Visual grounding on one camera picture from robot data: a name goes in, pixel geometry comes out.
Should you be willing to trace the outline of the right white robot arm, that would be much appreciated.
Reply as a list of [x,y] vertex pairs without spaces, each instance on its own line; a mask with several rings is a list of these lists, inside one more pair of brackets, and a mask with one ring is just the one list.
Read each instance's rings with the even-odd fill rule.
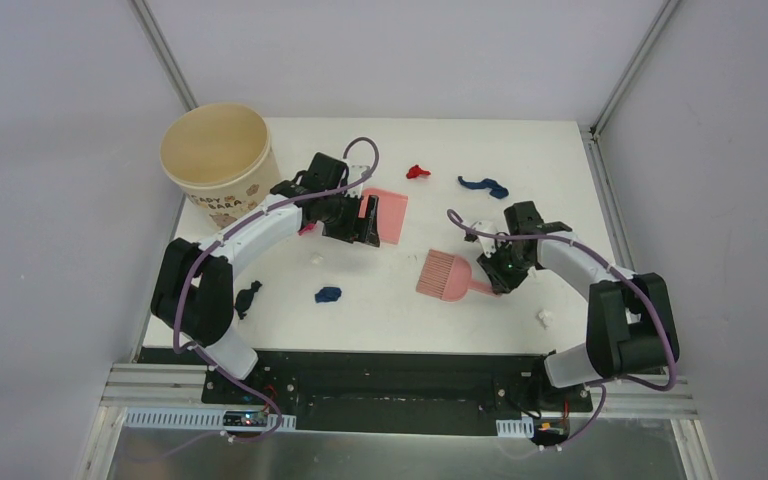
[[668,374],[659,390],[671,388],[680,347],[665,280],[614,266],[567,224],[545,221],[531,201],[508,207],[504,217],[504,231],[475,222],[465,234],[481,244],[477,262],[493,293],[509,294],[530,273],[549,270],[587,303],[584,341],[543,359],[541,374],[527,384],[532,404],[550,410],[565,400],[567,387],[638,379],[658,368]]

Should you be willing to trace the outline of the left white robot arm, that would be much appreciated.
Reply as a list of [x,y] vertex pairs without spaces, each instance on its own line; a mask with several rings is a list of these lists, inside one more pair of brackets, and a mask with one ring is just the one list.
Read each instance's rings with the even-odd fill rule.
[[150,311],[172,329],[174,347],[182,349],[187,338],[229,374],[226,389],[239,403],[257,402],[265,378],[254,370],[256,351],[233,324],[236,277],[271,247],[313,224],[321,224],[326,237],[378,247],[378,199],[362,194],[375,169],[317,153],[307,169],[276,184],[255,210],[219,233],[167,245]]

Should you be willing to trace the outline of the pink plastic dustpan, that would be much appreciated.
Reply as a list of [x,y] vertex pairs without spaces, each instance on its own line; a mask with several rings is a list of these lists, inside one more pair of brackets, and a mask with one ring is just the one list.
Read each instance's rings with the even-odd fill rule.
[[369,196],[376,196],[378,198],[377,230],[380,241],[397,245],[401,239],[409,197],[405,194],[380,188],[365,188],[363,190],[360,217],[363,217],[365,213],[366,202]]

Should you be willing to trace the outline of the pink hand brush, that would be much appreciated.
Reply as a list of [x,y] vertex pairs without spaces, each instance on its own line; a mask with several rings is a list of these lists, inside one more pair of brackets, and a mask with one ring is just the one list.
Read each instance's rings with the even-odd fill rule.
[[473,278],[468,260],[436,249],[428,250],[415,290],[445,302],[460,301],[470,291],[496,296],[489,283]]

